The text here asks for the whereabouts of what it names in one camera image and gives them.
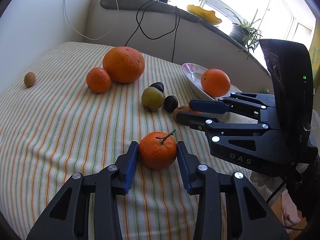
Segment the right hand white glove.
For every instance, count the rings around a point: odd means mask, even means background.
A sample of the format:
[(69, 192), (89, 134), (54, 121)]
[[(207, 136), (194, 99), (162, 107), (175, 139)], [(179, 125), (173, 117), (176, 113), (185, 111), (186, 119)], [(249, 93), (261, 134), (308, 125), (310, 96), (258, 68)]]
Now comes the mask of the right hand white glove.
[[(303, 173), (307, 167), (308, 164), (299, 163), (296, 170), (299, 173)], [(251, 173), (250, 180), (253, 183), (257, 183), (258, 187), (266, 186), (271, 191), (274, 191), (283, 182), (280, 177), (269, 177), (254, 171)]]

